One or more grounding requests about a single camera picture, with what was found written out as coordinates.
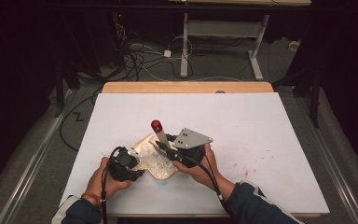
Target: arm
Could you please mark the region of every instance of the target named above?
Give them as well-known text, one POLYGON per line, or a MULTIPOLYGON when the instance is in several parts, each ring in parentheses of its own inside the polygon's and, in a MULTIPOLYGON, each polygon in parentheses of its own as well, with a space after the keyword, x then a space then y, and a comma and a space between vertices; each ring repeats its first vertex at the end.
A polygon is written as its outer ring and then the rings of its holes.
MULTIPOLYGON (((89 179, 85 191, 88 195, 83 195, 81 198, 70 196, 54 215, 54 218, 51 220, 52 224, 101 222, 102 215, 99 209, 99 200, 101 199, 102 192, 103 169, 106 167, 108 161, 109 159, 107 157, 103 157, 100 167, 89 179)), ((120 182, 115 180, 111 175, 108 175, 106 180, 106 199, 112 198, 117 191, 128 188, 130 184, 130 181, 120 182)))
MULTIPOLYGON (((187 168, 178 161, 173 165, 189 174, 194 180, 214 190, 212 180, 198 166, 187 168)), ((223 177, 217 169, 217 162, 211 146, 205 145, 205 158, 201 162, 208 171, 214 173, 217 185, 227 204, 227 211, 239 223, 299 223, 298 220, 277 205, 267 200, 261 190, 249 183, 237 183, 223 177)))

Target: bracelet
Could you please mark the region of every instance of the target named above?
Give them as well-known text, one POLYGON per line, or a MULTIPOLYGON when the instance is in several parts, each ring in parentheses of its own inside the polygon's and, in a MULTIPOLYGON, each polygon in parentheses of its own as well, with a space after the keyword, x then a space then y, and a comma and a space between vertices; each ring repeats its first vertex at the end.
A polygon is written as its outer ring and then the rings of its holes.
POLYGON ((91 197, 92 199, 94 199, 95 202, 97 202, 97 205, 96 205, 97 208, 101 208, 101 200, 97 195, 95 195, 95 194, 93 194, 91 192, 84 192, 84 193, 81 194, 81 197, 83 198, 83 196, 85 196, 85 195, 87 195, 87 196, 91 197))

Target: marker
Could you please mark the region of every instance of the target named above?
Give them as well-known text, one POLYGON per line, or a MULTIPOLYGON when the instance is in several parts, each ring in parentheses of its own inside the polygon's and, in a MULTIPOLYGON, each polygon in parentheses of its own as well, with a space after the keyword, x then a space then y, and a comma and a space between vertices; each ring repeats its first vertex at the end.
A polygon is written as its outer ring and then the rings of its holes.
POLYGON ((161 123, 159 120, 155 119, 152 121, 152 129, 155 132, 159 142, 164 143, 165 146, 171 147, 170 143, 168 142, 167 135, 165 135, 164 129, 162 129, 161 123))

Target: red cap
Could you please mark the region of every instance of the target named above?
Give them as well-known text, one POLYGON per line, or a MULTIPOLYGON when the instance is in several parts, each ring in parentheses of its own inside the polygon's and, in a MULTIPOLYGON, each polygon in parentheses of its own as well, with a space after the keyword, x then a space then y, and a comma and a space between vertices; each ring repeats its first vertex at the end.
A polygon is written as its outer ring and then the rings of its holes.
POLYGON ((160 133, 162 131, 162 126, 158 119, 153 120, 151 125, 155 133, 160 133))

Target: cloth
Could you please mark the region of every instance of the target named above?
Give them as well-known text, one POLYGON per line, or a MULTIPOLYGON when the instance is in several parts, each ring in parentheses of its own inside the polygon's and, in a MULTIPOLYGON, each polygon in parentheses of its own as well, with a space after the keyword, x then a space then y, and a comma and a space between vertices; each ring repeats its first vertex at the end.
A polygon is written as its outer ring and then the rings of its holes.
MULTIPOLYGON (((244 181, 235 184, 231 196, 225 203, 225 209, 239 224, 302 223, 286 210, 269 201, 258 186, 244 181)), ((99 223, 101 219, 101 211, 92 203, 76 196, 69 196, 51 223, 99 223)))

